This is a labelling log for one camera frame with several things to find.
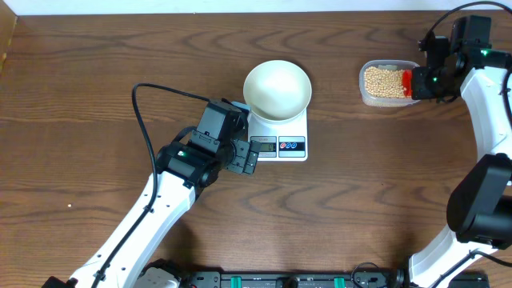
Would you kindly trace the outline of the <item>red plastic measuring scoop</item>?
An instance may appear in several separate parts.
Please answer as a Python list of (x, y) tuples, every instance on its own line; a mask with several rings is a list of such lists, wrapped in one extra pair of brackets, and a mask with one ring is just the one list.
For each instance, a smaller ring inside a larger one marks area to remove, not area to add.
[(404, 70), (402, 73), (402, 90), (406, 98), (412, 98), (412, 70)]

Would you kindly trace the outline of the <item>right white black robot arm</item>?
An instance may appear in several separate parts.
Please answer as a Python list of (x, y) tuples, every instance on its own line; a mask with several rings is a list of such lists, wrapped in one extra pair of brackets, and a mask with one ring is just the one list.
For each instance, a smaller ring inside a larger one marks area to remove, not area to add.
[(404, 287), (448, 287), (480, 258), (511, 245), (511, 55), (490, 44), (491, 20), (470, 15), (449, 38), (428, 31), (418, 44), (426, 65), (412, 70), (414, 100), (462, 98), (470, 112), (478, 161), (452, 192), (446, 225), (398, 273)]

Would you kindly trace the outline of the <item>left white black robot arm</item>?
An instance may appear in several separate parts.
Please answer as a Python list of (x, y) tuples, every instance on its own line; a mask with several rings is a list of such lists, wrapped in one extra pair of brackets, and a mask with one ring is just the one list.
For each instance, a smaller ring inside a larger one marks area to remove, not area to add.
[(219, 172), (252, 174), (260, 149), (260, 142), (204, 134), (164, 146), (143, 192), (103, 246), (68, 280), (51, 276), (43, 287), (135, 287), (170, 228)]

